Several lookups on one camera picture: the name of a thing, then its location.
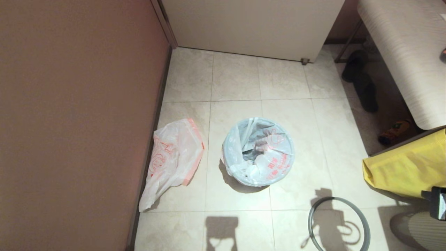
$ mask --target white plastic bag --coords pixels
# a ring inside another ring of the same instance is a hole
[[[182,119],[153,133],[153,151],[139,211],[149,209],[167,188],[187,185],[204,152],[194,120]]]
[[[240,121],[223,143],[226,171],[240,183],[262,187],[278,182],[294,162],[294,145],[279,124],[260,117]]]

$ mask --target black slipper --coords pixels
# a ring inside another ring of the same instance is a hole
[[[364,50],[355,50],[348,57],[347,64],[342,72],[342,79],[349,83],[353,82],[355,77],[364,69],[367,61],[367,52]]]
[[[370,113],[376,112],[378,110],[376,87],[370,76],[367,73],[361,72],[355,77],[353,86],[364,110]]]

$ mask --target garbage bag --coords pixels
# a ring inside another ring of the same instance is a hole
[[[226,171],[240,183],[262,187],[283,179],[294,162],[294,145],[279,124],[261,117],[240,121],[222,147]]]
[[[446,129],[364,159],[363,173],[372,187],[401,196],[446,187]]]
[[[194,120],[182,119],[153,133],[153,151],[139,211],[149,209],[167,188],[187,185],[204,152]]]

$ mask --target brown wall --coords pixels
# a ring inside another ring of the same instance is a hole
[[[147,0],[0,0],[0,250],[124,250],[167,53]]]
[[[360,19],[357,10],[358,2],[359,0],[345,0],[327,39],[347,39],[349,37]],[[355,38],[365,38],[366,34],[367,29],[363,25]]]

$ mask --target yellow bag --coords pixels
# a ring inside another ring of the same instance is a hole
[[[446,129],[363,159],[364,179],[372,187],[421,198],[421,191],[446,187]]]

